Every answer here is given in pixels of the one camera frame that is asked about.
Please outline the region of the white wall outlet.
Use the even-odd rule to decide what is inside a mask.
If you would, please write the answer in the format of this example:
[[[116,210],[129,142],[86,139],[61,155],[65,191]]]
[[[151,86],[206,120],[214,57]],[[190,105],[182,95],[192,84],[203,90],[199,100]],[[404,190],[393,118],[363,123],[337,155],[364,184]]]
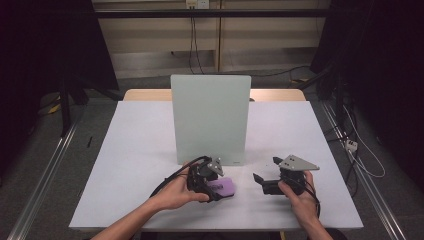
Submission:
[[[186,0],[187,9],[209,9],[210,1],[209,0]]]

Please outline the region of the person's right hand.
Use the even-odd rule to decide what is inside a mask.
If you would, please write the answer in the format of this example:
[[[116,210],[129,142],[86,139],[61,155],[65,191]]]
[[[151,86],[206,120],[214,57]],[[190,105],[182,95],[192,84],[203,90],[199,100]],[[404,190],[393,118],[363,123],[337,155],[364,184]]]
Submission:
[[[317,229],[320,221],[317,214],[317,203],[313,194],[315,193],[313,176],[309,171],[304,172],[306,178],[306,188],[301,195],[296,195],[292,189],[284,182],[280,181],[278,186],[280,190],[290,200],[292,211],[294,212],[299,225],[307,232]]]

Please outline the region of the black horizontal bar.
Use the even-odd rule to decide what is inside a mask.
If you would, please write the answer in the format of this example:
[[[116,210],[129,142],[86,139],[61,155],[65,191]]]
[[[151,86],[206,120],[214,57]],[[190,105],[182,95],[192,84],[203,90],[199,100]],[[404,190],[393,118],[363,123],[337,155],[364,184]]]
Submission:
[[[328,17],[333,12],[327,9],[289,10],[97,10],[98,18],[243,18],[243,17]]]

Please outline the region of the black metal stand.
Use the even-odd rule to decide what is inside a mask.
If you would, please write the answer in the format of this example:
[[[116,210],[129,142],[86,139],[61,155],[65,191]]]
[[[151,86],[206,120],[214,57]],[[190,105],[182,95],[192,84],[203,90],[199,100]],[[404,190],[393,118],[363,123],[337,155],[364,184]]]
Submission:
[[[86,105],[88,96],[84,91],[80,78],[75,75],[64,75],[59,81],[60,106],[62,111],[62,133],[64,137],[71,128],[70,100],[77,105]]]

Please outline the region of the white table cover sheet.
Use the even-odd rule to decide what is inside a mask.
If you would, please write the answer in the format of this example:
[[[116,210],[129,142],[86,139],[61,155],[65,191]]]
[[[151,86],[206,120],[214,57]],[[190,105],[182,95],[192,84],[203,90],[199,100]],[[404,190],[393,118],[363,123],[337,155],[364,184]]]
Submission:
[[[344,184],[315,113],[307,101],[253,102],[249,109],[246,160],[227,166],[234,196],[192,202],[162,211],[148,231],[277,231],[298,223],[283,196],[263,193],[253,177],[275,179],[274,157],[290,154],[318,165],[315,189],[321,222],[330,228],[358,229],[363,223]],[[124,101],[118,104],[70,228],[94,231],[109,226],[144,202],[179,167],[172,105]]]

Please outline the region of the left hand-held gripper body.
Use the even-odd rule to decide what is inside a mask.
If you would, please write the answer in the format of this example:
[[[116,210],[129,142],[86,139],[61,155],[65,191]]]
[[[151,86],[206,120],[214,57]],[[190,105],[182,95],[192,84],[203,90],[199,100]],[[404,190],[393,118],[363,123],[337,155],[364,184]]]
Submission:
[[[196,193],[207,195],[207,191],[211,190],[207,183],[217,180],[219,176],[223,175],[220,158],[213,159],[208,156],[201,156],[189,163],[187,188]]]

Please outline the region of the purple whiteboard eraser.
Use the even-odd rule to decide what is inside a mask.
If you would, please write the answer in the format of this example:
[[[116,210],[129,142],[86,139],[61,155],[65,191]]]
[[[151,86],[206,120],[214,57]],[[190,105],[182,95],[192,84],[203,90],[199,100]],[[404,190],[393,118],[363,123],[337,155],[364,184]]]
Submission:
[[[231,178],[224,177],[209,181],[207,186],[216,194],[226,198],[235,194],[235,186]]]

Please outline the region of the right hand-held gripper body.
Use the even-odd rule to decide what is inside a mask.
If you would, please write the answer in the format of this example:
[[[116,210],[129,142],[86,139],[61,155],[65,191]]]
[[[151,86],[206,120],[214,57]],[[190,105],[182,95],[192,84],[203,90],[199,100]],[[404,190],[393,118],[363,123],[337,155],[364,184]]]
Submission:
[[[302,194],[306,189],[305,171],[319,170],[320,167],[295,155],[289,155],[279,164],[280,178],[296,195]]]

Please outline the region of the aluminium floor rail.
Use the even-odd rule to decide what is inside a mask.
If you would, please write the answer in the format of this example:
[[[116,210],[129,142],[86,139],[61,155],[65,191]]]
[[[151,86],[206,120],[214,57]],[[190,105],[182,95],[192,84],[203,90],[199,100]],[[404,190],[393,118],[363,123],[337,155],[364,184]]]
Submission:
[[[35,217],[45,199],[50,185],[56,175],[56,172],[66,154],[69,144],[76,132],[77,126],[84,115],[85,109],[77,109],[74,119],[71,121],[67,130],[60,136],[54,153],[49,159],[34,191],[31,193],[27,203],[20,213],[14,227],[12,228],[7,240],[25,240],[28,232],[34,222]]]
[[[339,139],[343,136],[347,136],[347,134],[344,131],[342,131],[340,127],[336,126],[335,111],[333,110],[331,105],[328,102],[322,102],[321,106],[328,118],[328,121],[333,127],[333,130],[336,136]],[[353,153],[346,148],[347,140],[348,138],[346,138],[345,140],[340,139],[339,142],[343,150],[347,154],[349,162],[356,173],[358,181],[363,186],[382,225],[384,226],[386,232],[388,233],[389,239],[390,240],[407,240],[399,224],[399,221],[395,217],[393,211],[390,209],[383,195],[380,193],[379,189],[374,183],[373,181],[374,177],[368,173],[368,170],[363,165],[363,162],[361,161],[361,159],[359,157],[355,157]]]

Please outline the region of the person's left hand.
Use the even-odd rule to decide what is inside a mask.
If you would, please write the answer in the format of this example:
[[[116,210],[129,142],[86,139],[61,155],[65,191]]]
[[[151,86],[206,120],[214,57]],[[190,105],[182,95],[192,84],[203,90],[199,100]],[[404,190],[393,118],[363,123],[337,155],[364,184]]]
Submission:
[[[179,174],[162,188],[155,196],[148,199],[148,203],[156,211],[173,210],[183,205],[197,201],[207,202],[209,196],[204,193],[196,193],[187,188],[187,175]]]

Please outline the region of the frosted glass whiteboard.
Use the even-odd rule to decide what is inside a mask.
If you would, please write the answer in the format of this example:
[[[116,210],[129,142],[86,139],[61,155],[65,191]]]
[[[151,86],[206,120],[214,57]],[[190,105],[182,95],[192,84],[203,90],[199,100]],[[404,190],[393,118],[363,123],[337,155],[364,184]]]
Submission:
[[[251,78],[247,75],[173,75],[177,160],[218,158],[245,162]]]

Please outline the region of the black curtain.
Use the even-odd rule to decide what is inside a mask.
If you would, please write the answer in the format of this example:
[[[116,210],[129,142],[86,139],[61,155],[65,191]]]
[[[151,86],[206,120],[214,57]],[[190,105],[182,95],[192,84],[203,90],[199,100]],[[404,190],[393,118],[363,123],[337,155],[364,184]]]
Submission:
[[[118,83],[92,0],[0,0],[0,176],[35,126],[41,98]]]
[[[424,192],[424,0],[330,0],[311,70],[341,64],[364,115]]]

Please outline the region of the wooden table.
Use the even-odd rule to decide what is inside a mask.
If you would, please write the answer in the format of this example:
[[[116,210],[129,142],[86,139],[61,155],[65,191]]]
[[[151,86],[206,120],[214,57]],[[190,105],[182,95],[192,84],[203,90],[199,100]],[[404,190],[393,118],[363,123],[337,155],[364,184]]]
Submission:
[[[250,97],[254,101],[305,101],[298,89],[251,89]],[[124,95],[124,101],[171,101],[170,89],[130,89]]]

